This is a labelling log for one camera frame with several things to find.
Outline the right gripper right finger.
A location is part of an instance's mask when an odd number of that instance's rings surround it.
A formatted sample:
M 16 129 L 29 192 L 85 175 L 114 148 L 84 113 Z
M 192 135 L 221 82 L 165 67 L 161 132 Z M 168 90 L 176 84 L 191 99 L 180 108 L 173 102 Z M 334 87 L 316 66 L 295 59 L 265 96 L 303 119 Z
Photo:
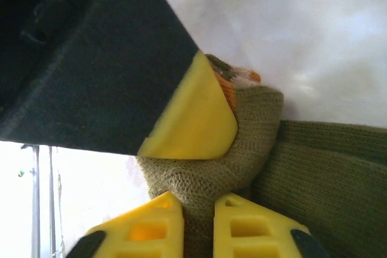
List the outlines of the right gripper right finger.
M 219 198 L 213 219 L 213 257 L 329 257 L 309 229 L 234 193 Z

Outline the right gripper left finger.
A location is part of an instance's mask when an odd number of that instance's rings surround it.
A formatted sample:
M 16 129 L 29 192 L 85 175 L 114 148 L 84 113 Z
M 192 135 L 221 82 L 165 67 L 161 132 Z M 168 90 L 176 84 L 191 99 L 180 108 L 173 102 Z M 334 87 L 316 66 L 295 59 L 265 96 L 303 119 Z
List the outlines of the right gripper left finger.
M 178 199 L 166 192 L 142 206 L 90 229 L 67 257 L 184 256 L 184 218 Z

